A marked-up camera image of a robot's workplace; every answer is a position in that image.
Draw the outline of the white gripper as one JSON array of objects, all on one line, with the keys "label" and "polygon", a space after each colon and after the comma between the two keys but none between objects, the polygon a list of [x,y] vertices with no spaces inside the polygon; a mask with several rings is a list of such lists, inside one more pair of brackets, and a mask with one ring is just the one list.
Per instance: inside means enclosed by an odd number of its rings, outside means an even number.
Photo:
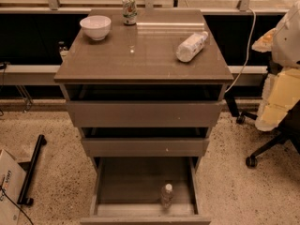
[{"label": "white gripper", "polygon": [[255,127],[261,131],[277,128],[300,100],[299,36],[288,33],[280,37],[276,28],[269,30],[252,45],[258,52],[270,52],[281,71],[270,72],[263,85]]}]

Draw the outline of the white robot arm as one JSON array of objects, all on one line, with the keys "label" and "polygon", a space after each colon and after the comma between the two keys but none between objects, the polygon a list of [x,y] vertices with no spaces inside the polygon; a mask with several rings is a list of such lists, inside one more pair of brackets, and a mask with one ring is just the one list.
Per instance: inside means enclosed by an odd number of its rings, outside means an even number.
[{"label": "white robot arm", "polygon": [[267,75],[255,121],[258,130],[270,131],[278,127],[300,100],[300,1],[291,7],[275,28],[255,41],[252,49],[270,52],[273,62],[282,66],[277,75]]}]

